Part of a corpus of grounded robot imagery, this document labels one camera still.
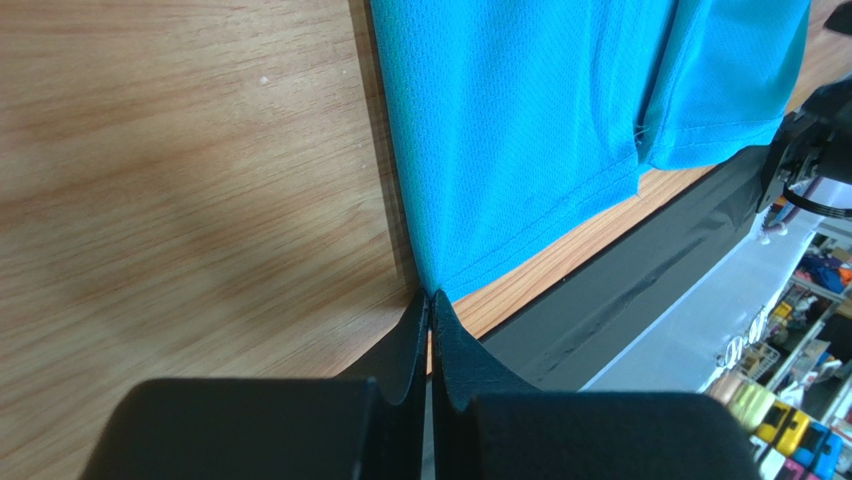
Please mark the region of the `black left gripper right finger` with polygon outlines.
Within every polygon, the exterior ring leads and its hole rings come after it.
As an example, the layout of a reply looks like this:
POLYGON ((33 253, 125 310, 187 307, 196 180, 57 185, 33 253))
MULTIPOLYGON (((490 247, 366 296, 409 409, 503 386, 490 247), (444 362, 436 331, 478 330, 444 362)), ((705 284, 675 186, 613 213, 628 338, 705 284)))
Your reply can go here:
POLYGON ((492 356, 447 295, 431 302, 439 479, 755 479, 716 400, 678 392, 542 391, 492 356))

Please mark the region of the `teal blue t-shirt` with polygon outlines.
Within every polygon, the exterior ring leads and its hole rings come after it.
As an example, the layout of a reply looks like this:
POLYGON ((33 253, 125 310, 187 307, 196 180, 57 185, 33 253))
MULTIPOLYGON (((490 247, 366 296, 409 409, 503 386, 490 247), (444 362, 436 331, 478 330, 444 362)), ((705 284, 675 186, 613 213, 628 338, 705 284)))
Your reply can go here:
POLYGON ((458 300, 638 191, 769 143, 807 1, 375 1, 422 286, 458 300))

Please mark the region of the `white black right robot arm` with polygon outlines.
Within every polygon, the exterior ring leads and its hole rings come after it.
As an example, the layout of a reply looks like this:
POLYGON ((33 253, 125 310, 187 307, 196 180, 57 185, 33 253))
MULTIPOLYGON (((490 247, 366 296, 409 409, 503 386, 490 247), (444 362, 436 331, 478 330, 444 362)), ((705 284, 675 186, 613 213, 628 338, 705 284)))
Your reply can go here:
POLYGON ((795 112, 789 113, 769 146, 761 172, 761 212, 777 198, 810 213, 849 219, 849 207, 817 203, 797 194, 793 186, 809 180, 851 183, 851 78, 813 91, 795 112))

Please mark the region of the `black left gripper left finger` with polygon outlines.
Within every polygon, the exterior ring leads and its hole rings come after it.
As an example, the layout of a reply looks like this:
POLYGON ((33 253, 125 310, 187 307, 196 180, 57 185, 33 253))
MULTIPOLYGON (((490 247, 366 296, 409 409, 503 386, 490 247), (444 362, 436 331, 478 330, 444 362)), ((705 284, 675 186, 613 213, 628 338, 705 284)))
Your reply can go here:
POLYGON ((416 479, 429 299, 324 379, 159 378, 109 418, 86 479, 416 479))

